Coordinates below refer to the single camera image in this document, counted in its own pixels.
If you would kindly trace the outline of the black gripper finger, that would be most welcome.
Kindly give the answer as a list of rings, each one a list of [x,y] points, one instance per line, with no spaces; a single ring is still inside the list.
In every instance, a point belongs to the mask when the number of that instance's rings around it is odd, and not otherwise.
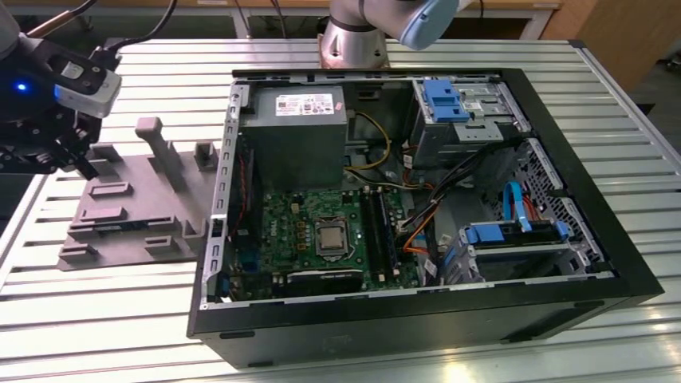
[[[85,113],[59,113],[57,115],[58,141],[67,157],[65,162],[73,166],[87,180],[98,177],[87,154],[91,145],[99,141],[102,120]]]
[[[2,173],[51,174],[77,162],[78,142],[2,140]]]

